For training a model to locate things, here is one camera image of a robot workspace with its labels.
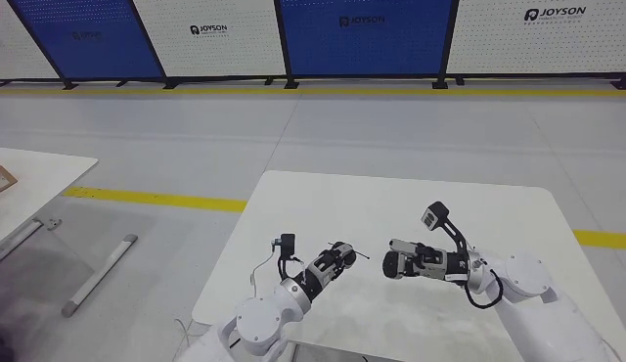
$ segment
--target table leg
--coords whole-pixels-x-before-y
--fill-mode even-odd
[[[33,220],[26,226],[22,227],[14,238],[9,240],[6,245],[3,245],[3,247],[0,248],[0,260],[5,258],[9,253],[13,251],[13,249],[17,248],[21,243],[26,241],[26,239],[30,237],[30,235],[33,234],[41,226],[43,226],[43,224],[40,221]]]
[[[98,286],[100,281],[103,280],[105,275],[107,275],[107,273],[121,259],[121,257],[135,241],[137,241],[137,236],[134,234],[129,234],[124,238],[113,253],[111,253],[109,258],[107,258],[105,266],[87,279],[80,289],[78,289],[78,292],[76,292],[76,294],[66,303],[63,309],[61,309],[61,314],[63,314],[64,317],[70,317],[76,309],[78,309],[78,306],[87,297],[87,295],[89,295],[96,288],[96,286]]]

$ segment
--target white cable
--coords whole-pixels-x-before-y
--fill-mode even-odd
[[[613,348],[612,345],[610,345],[610,343],[608,341],[606,341],[606,339],[603,338],[603,342],[604,344],[606,344],[608,346],[608,348],[610,348],[611,351],[613,351],[613,354],[615,355],[615,357],[617,358],[617,360],[619,362],[623,362],[622,361],[622,357],[619,356],[619,353],[617,352],[617,350],[615,348]]]
[[[180,328],[183,329],[183,333],[185,334],[185,337],[183,339],[187,341],[187,348],[189,348],[191,346],[191,344],[189,343],[189,337],[191,337],[191,338],[199,338],[202,335],[204,335],[204,334],[190,334],[189,331],[187,330],[187,328],[185,328],[185,324],[183,324],[183,322],[180,321],[180,319],[174,319],[174,321],[176,323],[180,324]],[[178,356],[178,352],[176,352],[174,354],[174,357],[172,358],[172,362],[174,362],[176,360],[177,356]]]
[[[270,256],[268,258],[266,258],[265,261],[263,261],[262,263],[260,263],[256,267],[254,267],[254,269],[252,270],[252,273],[250,273],[250,284],[254,287],[254,296],[253,296],[253,298],[256,298],[256,279],[254,278],[254,272],[256,272],[256,270],[259,269],[263,264],[265,264],[268,261],[270,261],[272,259],[272,257],[274,257],[274,246],[272,246],[272,254],[270,254]]]

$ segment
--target perforated panel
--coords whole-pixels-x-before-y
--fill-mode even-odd
[[[292,72],[437,73],[450,4],[451,0],[281,0]]]
[[[450,73],[624,70],[626,0],[461,0]]]
[[[170,76],[285,74],[273,0],[133,0]]]
[[[68,78],[159,77],[127,0],[16,0]]]
[[[0,79],[58,78],[7,0],[0,0]]]

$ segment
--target yellow floor line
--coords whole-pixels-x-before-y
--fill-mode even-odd
[[[247,201],[237,201],[233,199],[187,197],[181,195],[105,190],[88,187],[72,187],[64,193],[64,196],[95,199],[99,201],[171,205],[176,207],[230,212],[243,212],[247,204]],[[573,232],[581,246],[626,249],[626,233],[607,233],[591,230],[574,230]]]
[[[103,190],[99,188],[72,187],[64,196],[73,198],[96,199],[100,201],[129,202],[137,204],[171,205],[177,207],[210,209],[214,211],[243,212],[246,201],[233,199],[186,197],[181,195],[153,194],[149,192],[132,192]]]
[[[626,233],[595,232],[574,230],[578,244],[586,247],[626,249]]]
[[[172,90],[160,88],[133,89],[133,88],[81,88],[78,86],[73,90],[61,89],[24,89],[24,88],[3,88],[0,95],[286,95],[286,94],[307,94],[307,95],[357,95],[357,96],[532,96],[532,97],[626,97],[625,91],[620,90],[575,90],[575,89],[468,89],[455,88],[448,90],[434,89],[410,89],[410,88],[315,88],[300,87],[286,90],[282,87],[250,87],[250,88],[188,88],[177,87]]]

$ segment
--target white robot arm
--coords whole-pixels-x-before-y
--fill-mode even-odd
[[[468,250],[466,239],[448,214],[448,208],[437,202],[428,208],[422,222],[429,230],[443,228],[454,240],[456,252],[391,240],[391,251],[382,265],[384,275],[392,279],[423,276],[463,287],[473,306],[496,309],[526,362],[610,361],[600,334],[555,285],[541,260],[528,254],[502,260]],[[491,302],[479,305],[470,293],[486,293]],[[521,303],[536,297],[543,303]]]
[[[344,269],[356,261],[350,244],[337,242],[313,260],[293,278],[285,273],[285,261],[292,260],[291,251],[283,250],[279,273],[283,281],[266,297],[255,297],[240,304],[230,320],[211,326],[179,359],[179,362],[235,362],[230,352],[229,337],[238,330],[244,349],[261,362],[276,361],[287,347],[283,334],[286,323],[299,322],[311,309],[311,302]]]

